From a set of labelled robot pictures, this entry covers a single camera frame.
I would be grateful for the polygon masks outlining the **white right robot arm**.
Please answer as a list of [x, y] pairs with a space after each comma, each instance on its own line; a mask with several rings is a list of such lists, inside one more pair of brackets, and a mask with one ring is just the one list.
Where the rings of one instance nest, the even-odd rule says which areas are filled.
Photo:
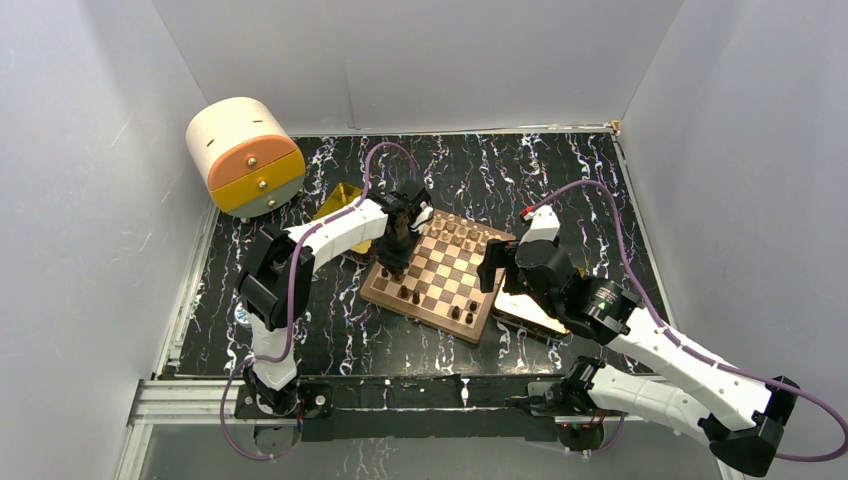
[[529, 388], [519, 407], [540, 415], [633, 414], [696, 439], [743, 474], [767, 474], [796, 395], [690, 355], [689, 341], [673, 342], [672, 329], [657, 325], [635, 293], [581, 274], [556, 241], [488, 241], [477, 268], [482, 291], [493, 291], [498, 272], [505, 275], [505, 292], [528, 296], [571, 333], [625, 354], [663, 378], [637, 378], [581, 356], [559, 383]]

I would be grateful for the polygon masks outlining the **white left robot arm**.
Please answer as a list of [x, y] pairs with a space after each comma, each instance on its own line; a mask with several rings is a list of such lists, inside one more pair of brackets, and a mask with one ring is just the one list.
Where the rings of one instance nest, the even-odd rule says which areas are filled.
[[366, 241], [374, 243], [377, 261], [390, 275], [404, 273], [433, 213], [429, 192], [409, 180], [395, 191], [362, 193], [351, 204], [307, 224], [260, 231], [236, 290], [252, 329], [253, 360], [246, 378], [271, 414], [286, 416], [298, 404], [290, 327], [308, 306], [314, 273]]

